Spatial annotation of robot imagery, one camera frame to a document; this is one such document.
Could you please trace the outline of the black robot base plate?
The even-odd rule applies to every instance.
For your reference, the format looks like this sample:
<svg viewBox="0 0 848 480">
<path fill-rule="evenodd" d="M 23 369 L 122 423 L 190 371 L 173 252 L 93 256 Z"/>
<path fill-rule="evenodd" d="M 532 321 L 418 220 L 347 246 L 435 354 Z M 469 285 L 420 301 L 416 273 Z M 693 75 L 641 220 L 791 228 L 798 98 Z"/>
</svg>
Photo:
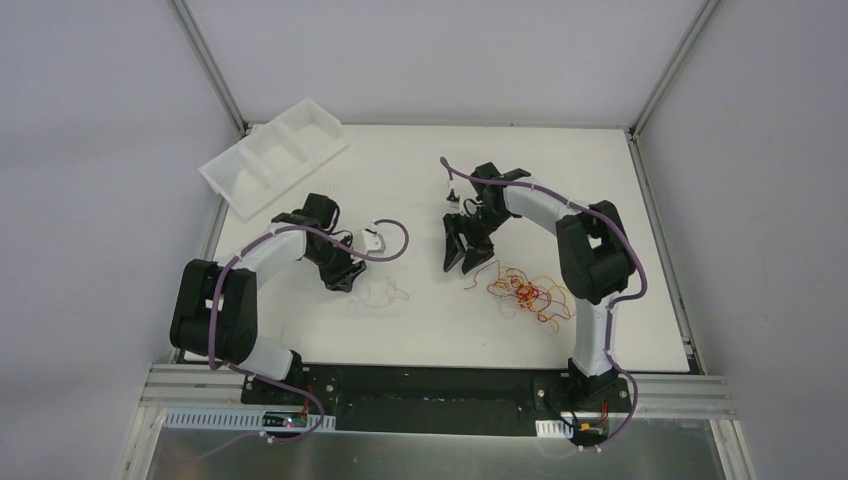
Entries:
<svg viewBox="0 0 848 480">
<path fill-rule="evenodd" d="M 245 380 L 241 403 L 325 413 L 337 431 L 535 437 L 550 425 L 567 436 L 575 423 L 607 431 L 633 409 L 619 373 L 594 402 L 571 404 L 566 369 L 479 369 L 305 364 L 287 391 Z"/>
</svg>

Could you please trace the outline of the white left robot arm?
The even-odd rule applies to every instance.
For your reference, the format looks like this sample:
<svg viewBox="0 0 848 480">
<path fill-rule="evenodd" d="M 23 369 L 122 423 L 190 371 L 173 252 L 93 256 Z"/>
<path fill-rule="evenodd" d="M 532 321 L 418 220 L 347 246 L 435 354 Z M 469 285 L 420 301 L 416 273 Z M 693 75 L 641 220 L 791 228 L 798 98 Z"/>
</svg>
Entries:
<svg viewBox="0 0 848 480">
<path fill-rule="evenodd" d="M 288 264 L 302 259 L 317 267 L 325 288 L 351 292 L 354 280 L 366 270 L 364 261 L 345 251 L 353 235 L 344 234 L 336 246 L 316 233 L 333 234 L 339 216 L 335 200 L 311 193 L 301 208 L 272 219 L 261 244 L 247 254 L 232 254 L 236 264 L 229 270 L 227 260 L 187 263 L 169 331 L 171 345 L 206 357 L 214 321 L 217 362 L 268 378 L 266 389 L 279 403 L 297 402 L 305 390 L 305 378 L 298 372 L 301 356 L 259 335 L 258 293 Z"/>
</svg>

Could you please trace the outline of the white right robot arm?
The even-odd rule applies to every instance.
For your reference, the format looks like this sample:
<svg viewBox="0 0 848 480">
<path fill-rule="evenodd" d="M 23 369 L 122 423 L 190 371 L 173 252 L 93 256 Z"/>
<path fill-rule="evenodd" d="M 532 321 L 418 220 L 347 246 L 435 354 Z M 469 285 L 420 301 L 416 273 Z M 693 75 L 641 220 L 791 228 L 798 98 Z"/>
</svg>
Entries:
<svg viewBox="0 0 848 480">
<path fill-rule="evenodd" d="M 563 396 L 580 409 L 595 408 L 619 378 L 610 353 L 615 306 L 627 300 L 631 276 L 645 275 L 617 208 L 609 201 L 581 205 L 538 183 L 524 169 L 502 173 L 491 162 L 466 178 L 477 207 L 443 216 L 444 271 L 460 267 L 468 273 L 493 258 L 491 236 L 511 218 L 527 219 L 552 234 L 561 277 L 577 308 Z"/>
</svg>

